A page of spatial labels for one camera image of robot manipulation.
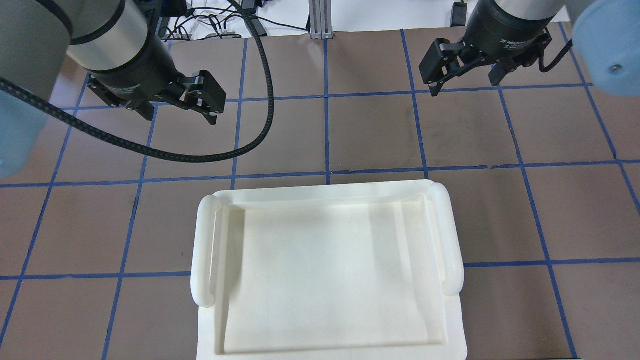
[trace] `electrical wire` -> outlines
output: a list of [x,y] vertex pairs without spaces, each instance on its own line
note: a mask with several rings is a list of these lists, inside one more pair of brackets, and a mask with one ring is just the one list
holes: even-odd
[[246,154],[247,152],[255,149],[264,139],[267,137],[269,130],[271,129],[271,125],[273,123],[273,114],[274,114],[274,94],[273,94],[273,81],[271,79],[271,71],[269,69],[269,62],[267,61],[267,56],[264,52],[264,46],[262,45],[262,40],[258,34],[258,31],[255,29],[255,26],[251,23],[249,15],[245,10],[243,10],[240,5],[235,0],[228,0],[229,3],[238,10],[238,12],[245,16],[244,22],[246,23],[249,32],[251,33],[253,39],[255,40],[255,44],[258,47],[258,53],[260,54],[260,60],[262,61],[262,66],[264,67],[264,77],[266,78],[267,83],[267,97],[268,97],[268,110],[267,110],[267,119],[264,123],[264,127],[262,131],[252,142],[247,145],[233,150],[224,152],[222,154],[213,154],[213,155],[185,155],[185,154],[176,154],[174,152],[166,152],[158,149],[153,149],[151,147],[147,147],[138,143],[134,143],[123,138],[117,137],[115,135],[109,134],[103,130],[97,129],[82,120],[75,118],[74,116],[65,113],[59,108],[53,106],[48,101],[33,95],[27,90],[17,86],[16,84],[8,81],[5,78],[0,77],[0,90],[6,92],[7,94],[15,97],[16,99],[33,106],[34,108],[46,113],[49,116],[52,116],[70,126],[74,129],[80,130],[86,134],[93,136],[99,140],[110,143],[112,145],[121,147],[123,149],[131,150],[137,152],[139,154],[151,156],[153,158],[158,158],[162,160],[169,161],[178,161],[183,163],[210,163],[214,161],[223,161],[235,158],[237,156]]
[[169,33],[169,35],[167,35],[167,36],[166,36],[166,38],[164,39],[164,42],[167,42],[167,40],[171,39],[171,37],[172,37],[176,32],[178,32],[178,33],[179,33],[180,29],[184,29],[184,28],[183,28],[183,26],[184,26],[187,22],[192,21],[192,20],[197,20],[198,18],[197,18],[197,17],[190,17],[190,18],[187,18],[185,21],[181,22],[181,23],[178,25],[178,20],[179,20],[179,19],[180,19],[180,18],[175,19],[175,23],[176,23],[176,25],[173,27],[173,30],[171,30],[171,32]]
[[556,58],[548,66],[544,65],[545,53],[543,51],[539,51],[538,52],[538,68],[540,69],[540,72],[550,72],[551,70],[553,70],[553,68],[556,67],[556,65],[558,65],[558,63],[564,58],[564,56],[569,52],[569,50],[571,50],[572,47],[573,47],[573,39],[569,40],[569,42],[566,43],[563,49],[560,50],[560,53],[558,53]]
[[272,23],[274,25],[277,25],[277,26],[283,26],[285,28],[296,29],[296,30],[300,30],[300,31],[304,31],[304,32],[308,33],[307,29],[301,28],[299,26],[283,24],[281,22],[277,22],[277,21],[273,21],[273,20],[270,20],[270,19],[266,19],[266,18],[263,18],[261,16],[248,13],[246,11],[244,11],[243,15],[240,15],[240,13],[238,11],[233,11],[233,10],[229,10],[229,9],[230,9],[230,7],[226,8],[226,9],[223,9],[223,8],[215,8],[215,7],[210,7],[210,6],[199,6],[199,7],[195,7],[195,8],[189,9],[188,13],[189,12],[193,13],[196,10],[216,10],[216,11],[219,11],[220,14],[224,14],[225,12],[231,13],[230,15],[227,15],[223,20],[219,20],[219,23],[222,22],[221,28],[224,29],[224,30],[227,30],[227,22],[230,21],[231,19],[233,19],[235,17],[240,17],[240,18],[250,17],[251,20],[260,19],[260,20],[263,20],[263,21],[266,21],[266,22],[270,22],[270,23]]
[[207,37],[203,37],[203,38],[195,38],[195,39],[185,39],[185,38],[173,38],[170,40],[178,40],[178,41],[203,41],[203,40],[208,40],[210,38],[242,38],[242,35],[240,34],[211,34]]

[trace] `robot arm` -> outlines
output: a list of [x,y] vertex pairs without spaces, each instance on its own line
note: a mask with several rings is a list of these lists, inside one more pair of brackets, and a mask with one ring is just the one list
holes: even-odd
[[[546,27],[564,5],[574,23],[574,40],[544,66],[552,41]],[[494,65],[492,86],[537,61],[542,72],[550,71],[575,44],[595,86],[612,95],[638,96],[639,39],[637,0],[479,0],[464,37],[453,44],[436,39],[419,69],[431,95],[437,96],[448,80],[480,66]]]
[[[25,26],[24,14],[35,12],[47,30],[66,32],[52,37],[43,29],[40,37],[34,37],[39,31],[25,31],[28,35],[16,44],[0,40],[3,52],[13,50],[20,57],[6,59],[3,55],[3,76],[40,97],[46,99],[51,94],[52,80],[66,52],[90,73],[89,89],[107,105],[123,105],[149,121],[154,112],[150,101],[197,111],[210,124],[215,124],[217,114],[224,111],[227,95],[218,82],[206,70],[192,78],[176,70],[168,51],[132,0],[7,0],[0,8],[19,10],[13,21],[19,20],[21,26]],[[11,22],[4,22],[7,29],[3,33],[10,33]],[[25,42],[33,45],[24,48]],[[49,58],[47,69],[42,68],[43,50]]]
[[264,69],[268,111],[264,128],[250,143],[228,152],[188,155],[166,152],[106,133],[49,104],[65,53],[90,73],[89,88],[107,104],[125,105],[151,120],[150,101],[195,110],[214,124],[226,94],[210,73],[187,78],[175,69],[160,40],[132,0],[0,1],[0,177],[27,162],[48,116],[123,149],[168,161],[208,163],[256,148],[273,123],[274,94],[264,47],[248,13],[228,0],[255,40]]

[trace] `black cable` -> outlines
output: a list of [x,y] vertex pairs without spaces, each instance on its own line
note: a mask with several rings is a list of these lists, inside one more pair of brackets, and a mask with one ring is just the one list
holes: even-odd
[[282,23],[280,23],[280,22],[275,22],[275,21],[273,21],[273,20],[265,19],[265,18],[263,18],[263,17],[259,17],[259,16],[256,16],[256,15],[251,15],[251,16],[252,16],[252,17],[255,17],[256,19],[260,19],[260,20],[263,20],[263,21],[266,21],[266,22],[270,22],[270,23],[272,23],[272,24],[274,24],[274,25],[284,26],[285,28],[291,28],[291,29],[296,29],[296,30],[302,30],[302,31],[304,31],[304,32],[306,32],[306,33],[308,33],[308,32],[309,32],[309,31],[308,31],[307,29],[305,29],[305,28],[299,28],[299,27],[297,27],[297,26],[293,26],[293,25],[282,24]]
[[181,22],[181,23],[180,23],[180,25],[178,25],[178,20],[179,20],[179,19],[180,19],[180,18],[175,19],[175,23],[176,23],[176,25],[175,25],[174,29],[173,29],[173,30],[171,30],[171,32],[169,33],[169,35],[167,35],[167,36],[166,36],[166,38],[164,39],[164,42],[167,42],[167,40],[169,40],[169,39],[170,39],[170,38],[171,38],[171,37],[176,33],[176,31],[179,31],[179,29],[180,29],[180,28],[183,28],[183,26],[184,26],[187,22],[192,21],[192,20],[197,20],[197,19],[198,19],[198,17],[190,17],[190,18],[187,18],[185,21]]
[[220,24],[220,20],[218,19],[218,17],[213,14],[207,17],[209,18],[209,22],[211,23],[211,27],[213,28],[213,30],[215,30],[216,34],[220,35],[220,33],[218,32],[218,25],[220,25],[220,30],[222,30],[222,25]]
[[184,26],[180,26],[178,28],[178,35],[180,35],[180,38],[186,38],[187,40],[191,40],[191,37],[189,36],[189,32],[187,31],[187,29],[184,28]]
[[[224,21],[225,21],[225,23],[226,23],[226,21],[227,21],[227,20],[229,20],[229,19],[231,19],[231,18],[233,18],[233,17],[241,17],[241,16],[239,16],[239,12],[237,12],[237,11],[229,11],[229,8],[222,9],[222,8],[211,8],[211,7],[203,6],[203,7],[198,7],[198,8],[191,8],[190,10],[217,10],[217,11],[221,11],[221,13],[225,13],[225,12],[232,12],[232,13],[234,13],[234,14],[229,15],[228,17],[226,17],[226,18],[225,18],[225,20],[224,20]],[[249,16],[249,17],[254,18],[254,19],[264,20],[264,21],[266,21],[266,22],[270,22],[270,23],[272,23],[272,24],[274,24],[274,25],[284,26],[285,28],[291,28],[291,29],[302,30],[302,31],[304,31],[304,32],[308,32],[308,31],[307,31],[307,29],[305,29],[305,28],[300,28],[300,27],[298,27],[298,26],[293,26],[293,25],[288,25],[288,24],[282,24],[281,22],[275,22],[275,21],[273,21],[273,20],[265,19],[265,18],[260,17],[260,16],[258,16],[258,15],[253,15],[253,14],[247,14],[247,13],[245,13],[245,15],[244,15],[244,16]]]
[[195,38],[195,39],[191,39],[191,40],[187,40],[185,38],[173,38],[170,40],[178,40],[178,41],[203,41],[203,40],[208,40],[210,38],[225,38],[225,37],[230,37],[230,38],[242,38],[242,35],[240,34],[215,34],[215,35],[209,35],[208,37],[204,37],[204,38]]
[[549,64],[549,66],[544,65],[545,53],[543,51],[540,51],[538,53],[538,67],[540,68],[540,72],[550,72],[554,67],[556,67],[556,65],[558,65],[560,60],[564,58],[564,56],[569,52],[569,50],[571,50],[572,47],[573,47],[573,39],[569,40],[569,42],[566,43],[566,45],[563,47],[562,50],[560,50],[560,52],[558,53],[554,61],[552,61]]
[[168,26],[163,26],[161,28],[158,29],[158,35],[160,34],[160,32],[162,31],[162,29],[167,29],[167,31],[171,32],[171,29]]
[[240,5],[235,2],[235,0],[228,0],[234,8],[238,9],[239,13],[245,16],[244,22],[251,32],[253,39],[255,40],[255,44],[258,47],[258,52],[260,53],[260,60],[262,60],[262,66],[264,67],[264,77],[267,82],[267,97],[268,97],[268,111],[267,111],[267,120],[265,121],[264,127],[262,131],[252,142],[241,147],[240,149],[236,149],[233,151],[225,152],[223,154],[213,154],[213,155],[184,155],[184,154],[175,154],[173,152],[166,152],[162,150],[153,149],[151,147],[147,147],[144,145],[140,145],[138,143],[134,143],[123,138],[119,138],[115,135],[109,134],[105,131],[97,129],[82,120],[79,120],[68,113],[60,110],[59,108],[53,106],[48,101],[39,98],[38,96],[33,95],[27,90],[13,84],[5,78],[0,77],[0,90],[6,92],[7,94],[21,100],[24,103],[27,103],[36,109],[43,111],[47,115],[50,115],[68,125],[71,125],[74,129],[80,130],[86,134],[89,134],[95,138],[98,138],[102,141],[110,143],[115,146],[119,146],[123,149],[131,150],[137,152],[139,154],[151,156],[153,158],[158,158],[162,160],[170,160],[170,161],[178,161],[183,163],[210,163],[214,161],[223,161],[235,158],[236,156],[240,156],[246,154],[247,152],[256,148],[256,146],[260,145],[260,143],[267,137],[269,130],[271,129],[271,125],[273,123],[273,113],[274,113],[274,94],[273,94],[273,81],[271,79],[271,71],[269,69],[269,62],[267,61],[267,56],[264,52],[264,46],[262,45],[262,40],[258,35],[258,31],[255,29],[255,26],[251,23],[250,18],[247,16],[247,12],[244,11]]

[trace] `silver cylinder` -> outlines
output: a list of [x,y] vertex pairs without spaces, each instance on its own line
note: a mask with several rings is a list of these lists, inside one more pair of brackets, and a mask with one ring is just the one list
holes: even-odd
[[524,20],[554,17],[564,6],[562,0],[495,0],[506,13]]
[[[99,2],[88,2],[85,12],[94,12],[91,7]],[[132,0],[126,1],[115,23],[107,21],[103,26],[111,27],[93,40],[69,46],[67,51],[69,57],[87,70],[105,71],[126,64],[140,52],[147,39],[147,22]]]

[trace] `black device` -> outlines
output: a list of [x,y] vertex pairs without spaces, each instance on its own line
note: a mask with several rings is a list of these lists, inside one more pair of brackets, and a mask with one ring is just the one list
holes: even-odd
[[456,1],[451,8],[451,27],[467,26],[467,3]]
[[[261,7],[261,8],[264,7],[264,3],[266,3],[266,1],[243,0],[242,9],[252,15],[255,15],[258,13],[258,7]],[[267,31],[264,29],[264,26],[260,22],[260,19],[256,18],[251,20],[251,22],[253,23],[253,26],[255,26],[255,29],[258,31],[258,35],[260,35],[260,37],[268,36]]]
[[[128,5],[125,0],[119,1],[118,8],[112,16],[115,20],[107,21],[103,26],[106,29],[101,32],[109,33],[120,19],[126,20],[126,15],[123,15],[126,6]],[[114,108],[125,106],[149,121],[154,116],[154,107],[150,102],[155,101],[167,102],[184,110],[197,111],[208,123],[215,125],[218,114],[223,113],[225,109],[225,91],[206,70],[201,70],[191,78],[180,73],[156,36],[158,18],[165,15],[184,15],[187,10],[185,1],[143,1],[137,2],[136,6],[141,10],[148,27],[145,32],[146,39],[141,41],[142,47],[131,60],[119,67],[107,67],[106,70],[87,67],[90,73],[89,89],[105,104]],[[73,39],[72,45],[87,44],[99,38],[100,36],[95,39]]]
[[543,57],[552,40],[547,30],[552,19],[521,19],[503,10],[496,0],[479,0],[459,42],[438,38],[431,44],[419,65],[422,81],[437,96],[448,80],[495,64],[489,80],[497,86],[510,72],[530,67]]

